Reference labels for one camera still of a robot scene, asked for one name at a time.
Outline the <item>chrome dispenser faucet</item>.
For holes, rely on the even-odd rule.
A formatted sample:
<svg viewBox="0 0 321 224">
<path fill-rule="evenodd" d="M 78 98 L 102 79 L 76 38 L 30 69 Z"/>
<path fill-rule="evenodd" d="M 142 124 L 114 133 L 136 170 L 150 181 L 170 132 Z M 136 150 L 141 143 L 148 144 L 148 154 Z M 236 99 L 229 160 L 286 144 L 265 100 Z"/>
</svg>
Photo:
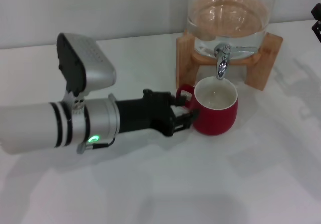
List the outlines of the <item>chrome dispenser faucet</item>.
<svg viewBox="0 0 321 224">
<path fill-rule="evenodd" d="M 257 47 L 232 46 L 227 43 L 220 43 L 214 49 L 216 63 L 216 78 L 222 80 L 225 77 L 229 66 L 230 57 L 238 53 L 254 54 L 258 51 Z"/>
</svg>

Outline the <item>glass water dispenser jar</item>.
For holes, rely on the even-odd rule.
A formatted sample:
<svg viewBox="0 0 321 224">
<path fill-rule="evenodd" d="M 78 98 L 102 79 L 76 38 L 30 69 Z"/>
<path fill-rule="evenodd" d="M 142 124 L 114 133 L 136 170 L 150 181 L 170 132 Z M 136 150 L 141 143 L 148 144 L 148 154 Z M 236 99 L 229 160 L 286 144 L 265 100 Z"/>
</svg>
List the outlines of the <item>glass water dispenser jar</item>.
<svg viewBox="0 0 321 224">
<path fill-rule="evenodd" d="M 195 50 L 214 57 L 224 45 L 231 58 L 256 53 L 264 39 L 275 0 L 188 0 L 187 31 Z"/>
</svg>

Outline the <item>wooden dispenser stand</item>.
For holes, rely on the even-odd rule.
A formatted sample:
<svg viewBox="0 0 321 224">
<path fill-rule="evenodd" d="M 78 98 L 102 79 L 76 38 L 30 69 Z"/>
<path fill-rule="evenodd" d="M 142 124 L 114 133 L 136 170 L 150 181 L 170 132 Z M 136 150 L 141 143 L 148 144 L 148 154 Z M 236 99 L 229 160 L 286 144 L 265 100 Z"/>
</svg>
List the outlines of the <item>wooden dispenser stand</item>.
<svg viewBox="0 0 321 224">
<path fill-rule="evenodd" d="M 229 64 L 246 66 L 245 84 L 262 91 L 266 86 L 282 42 L 281 36 L 266 33 L 256 53 L 246 58 L 230 59 Z M 213 57 L 201 55 L 194 49 L 194 43 L 195 37 L 188 33 L 176 39 L 176 87 L 182 84 L 195 84 L 199 67 L 215 66 L 216 58 L 222 54 L 221 47 L 217 46 Z"/>
</svg>

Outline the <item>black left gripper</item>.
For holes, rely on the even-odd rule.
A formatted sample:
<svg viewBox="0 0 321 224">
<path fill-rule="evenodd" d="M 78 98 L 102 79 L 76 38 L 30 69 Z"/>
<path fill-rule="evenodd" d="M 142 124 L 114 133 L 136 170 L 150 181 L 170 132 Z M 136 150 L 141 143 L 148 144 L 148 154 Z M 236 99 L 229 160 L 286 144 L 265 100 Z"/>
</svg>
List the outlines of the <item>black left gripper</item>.
<svg viewBox="0 0 321 224">
<path fill-rule="evenodd" d="M 174 97 L 169 92 L 143 91 L 141 99 L 117 101 L 120 115 L 119 133 L 154 129 L 163 136 L 189 129 L 199 115 L 198 109 L 175 116 L 171 106 L 189 107 L 186 95 Z"/>
</svg>

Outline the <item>red ceramic cup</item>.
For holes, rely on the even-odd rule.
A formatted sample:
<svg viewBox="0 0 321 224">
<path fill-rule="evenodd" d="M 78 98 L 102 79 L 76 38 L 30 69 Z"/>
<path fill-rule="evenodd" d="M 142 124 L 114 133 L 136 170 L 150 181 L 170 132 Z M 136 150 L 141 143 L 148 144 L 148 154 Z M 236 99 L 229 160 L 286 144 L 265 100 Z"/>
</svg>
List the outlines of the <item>red ceramic cup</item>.
<svg viewBox="0 0 321 224">
<path fill-rule="evenodd" d="M 215 136 L 227 132 L 234 124 L 238 111 L 238 91 L 227 79 L 206 77 L 195 86 L 182 84 L 176 91 L 191 94 L 184 106 L 188 110 L 198 110 L 193 127 L 200 133 Z"/>
</svg>

